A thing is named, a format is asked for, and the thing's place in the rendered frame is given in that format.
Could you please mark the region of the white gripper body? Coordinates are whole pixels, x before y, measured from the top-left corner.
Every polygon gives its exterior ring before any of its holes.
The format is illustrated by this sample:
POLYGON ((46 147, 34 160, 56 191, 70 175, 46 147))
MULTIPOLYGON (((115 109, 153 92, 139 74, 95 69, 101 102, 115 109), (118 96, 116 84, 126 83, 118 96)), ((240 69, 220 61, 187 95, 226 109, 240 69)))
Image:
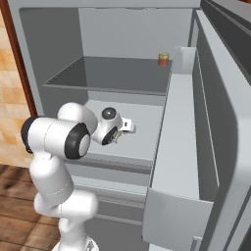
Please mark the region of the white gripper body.
POLYGON ((135 133, 136 127, 132 120, 124 120, 122 131, 128 133, 135 133))

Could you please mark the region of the grey fridge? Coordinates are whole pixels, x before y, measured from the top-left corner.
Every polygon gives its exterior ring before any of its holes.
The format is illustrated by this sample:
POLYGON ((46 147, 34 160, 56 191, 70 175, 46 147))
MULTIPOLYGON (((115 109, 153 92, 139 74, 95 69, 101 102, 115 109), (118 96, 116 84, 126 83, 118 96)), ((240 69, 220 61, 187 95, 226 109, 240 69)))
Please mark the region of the grey fridge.
POLYGON ((96 117, 113 107, 135 124, 135 133, 91 141, 81 159, 64 164, 76 189, 97 196, 84 227, 99 251, 149 251, 143 214, 171 68, 201 0, 7 1, 35 117, 56 118, 75 102, 96 117), (160 54, 169 55, 165 67, 160 54))

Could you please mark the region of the grey fridge door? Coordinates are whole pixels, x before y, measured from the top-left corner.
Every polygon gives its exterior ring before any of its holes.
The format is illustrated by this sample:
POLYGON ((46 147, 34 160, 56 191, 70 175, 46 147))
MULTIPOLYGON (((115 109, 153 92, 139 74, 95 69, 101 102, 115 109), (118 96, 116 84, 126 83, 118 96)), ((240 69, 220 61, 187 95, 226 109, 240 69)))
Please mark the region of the grey fridge door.
POLYGON ((175 51, 143 214, 149 251, 251 251, 251 83, 232 52, 245 32, 202 0, 175 51))

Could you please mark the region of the red and yellow can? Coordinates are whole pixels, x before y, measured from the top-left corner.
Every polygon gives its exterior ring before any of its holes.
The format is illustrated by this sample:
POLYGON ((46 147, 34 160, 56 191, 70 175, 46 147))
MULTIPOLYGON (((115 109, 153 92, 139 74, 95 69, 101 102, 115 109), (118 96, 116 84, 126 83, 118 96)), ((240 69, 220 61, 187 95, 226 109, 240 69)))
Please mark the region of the red and yellow can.
POLYGON ((158 65, 165 67, 168 64, 169 64, 169 55, 168 54, 160 54, 159 60, 158 60, 158 65))

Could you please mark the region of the brown wooden cabinet panel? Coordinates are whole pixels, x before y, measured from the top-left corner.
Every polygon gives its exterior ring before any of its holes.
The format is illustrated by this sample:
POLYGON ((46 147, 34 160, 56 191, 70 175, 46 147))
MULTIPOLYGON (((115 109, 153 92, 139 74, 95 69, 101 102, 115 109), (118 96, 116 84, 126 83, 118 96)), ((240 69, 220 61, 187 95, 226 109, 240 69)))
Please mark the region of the brown wooden cabinet panel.
POLYGON ((35 108, 33 96, 29 86, 20 44, 17 38, 16 30, 10 12, 10 7, 7 0, 0 0, 0 11, 2 12, 3 21, 7 29, 8 37, 10 39, 11 48, 14 54, 15 63, 17 65, 19 76, 21 78, 21 83, 25 93, 25 100, 27 102, 28 109, 32 116, 36 116, 37 111, 35 108))

